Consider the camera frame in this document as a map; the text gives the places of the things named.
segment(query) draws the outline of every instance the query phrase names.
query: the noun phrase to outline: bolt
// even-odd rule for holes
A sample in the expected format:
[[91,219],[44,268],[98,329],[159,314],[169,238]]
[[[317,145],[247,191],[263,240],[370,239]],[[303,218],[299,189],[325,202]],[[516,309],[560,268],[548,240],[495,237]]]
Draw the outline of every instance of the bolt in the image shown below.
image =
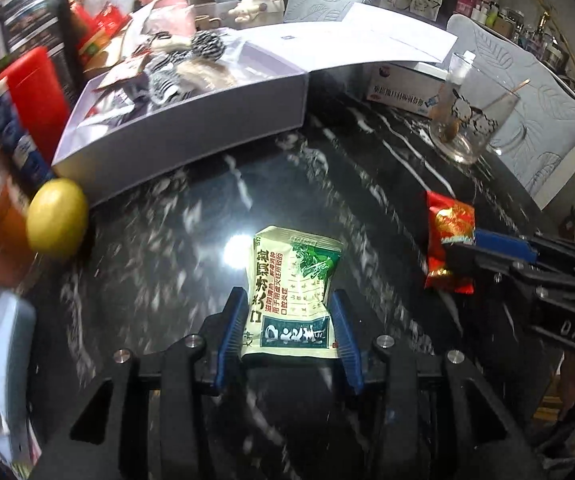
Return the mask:
[[130,352],[130,350],[128,350],[126,348],[122,348],[122,349],[114,352],[114,360],[119,364],[122,364],[125,361],[129,361],[131,357],[132,357],[132,352]]
[[196,348],[203,345],[203,338],[199,334],[190,334],[184,339],[185,346],[188,348]]
[[376,338],[376,344],[381,348],[390,348],[394,346],[394,338],[391,335],[380,335]]
[[459,365],[461,364],[463,361],[465,361],[465,355],[463,354],[463,352],[461,352],[460,350],[450,350],[447,353],[447,359],[455,365]]

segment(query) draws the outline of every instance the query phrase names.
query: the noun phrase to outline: marble tabletop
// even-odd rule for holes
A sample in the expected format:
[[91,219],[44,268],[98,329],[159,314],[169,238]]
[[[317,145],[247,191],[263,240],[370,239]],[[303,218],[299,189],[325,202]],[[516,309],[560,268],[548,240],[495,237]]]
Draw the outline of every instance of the marble tabletop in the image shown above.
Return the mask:
[[[301,129],[209,156],[97,206],[85,257],[50,268],[27,294],[38,313],[28,403],[40,442],[116,349],[164,350],[219,312],[231,288],[247,283],[245,255],[232,253],[231,240],[269,225],[341,240],[332,286],[374,310],[383,333],[419,352],[467,347],[468,298],[424,288],[425,191],[474,205],[482,228],[554,228],[494,154],[456,165],[427,129],[418,116],[311,92]],[[559,353],[526,337],[506,310],[490,317],[492,333],[469,356],[523,423]],[[266,368],[251,371],[244,390],[206,400],[221,475],[358,476],[367,438],[332,383],[325,366]]]

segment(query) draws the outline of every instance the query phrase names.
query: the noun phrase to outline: white medicine box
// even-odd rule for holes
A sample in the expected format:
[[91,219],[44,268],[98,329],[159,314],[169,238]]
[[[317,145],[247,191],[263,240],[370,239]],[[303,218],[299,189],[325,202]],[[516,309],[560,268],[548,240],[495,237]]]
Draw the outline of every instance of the white medicine box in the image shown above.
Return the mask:
[[380,63],[374,67],[367,99],[429,117],[446,76],[446,70],[427,63]]

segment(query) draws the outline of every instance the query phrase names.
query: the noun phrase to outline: yellow fruit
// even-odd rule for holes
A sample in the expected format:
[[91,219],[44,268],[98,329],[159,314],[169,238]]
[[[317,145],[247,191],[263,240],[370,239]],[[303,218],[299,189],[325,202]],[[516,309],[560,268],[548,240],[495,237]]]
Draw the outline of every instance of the yellow fruit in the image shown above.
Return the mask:
[[72,180],[46,182],[28,208],[26,230],[37,253],[65,260],[76,254],[88,226],[88,202]]

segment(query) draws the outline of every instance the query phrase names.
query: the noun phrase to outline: open box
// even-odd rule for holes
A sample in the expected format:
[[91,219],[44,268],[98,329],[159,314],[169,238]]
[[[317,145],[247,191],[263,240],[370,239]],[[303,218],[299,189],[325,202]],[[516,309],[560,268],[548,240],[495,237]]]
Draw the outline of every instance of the open box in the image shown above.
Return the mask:
[[59,142],[56,173],[79,183],[95,205],[182,164],[302,126],[309,72],[441,62],[456,41],[444,30],[362,4],[353,4],[342,22],[283,23],[236,34],[245,40],[239,64],[264,78],[192,97],[109,132],[78,127],[103,76],[92,79]]

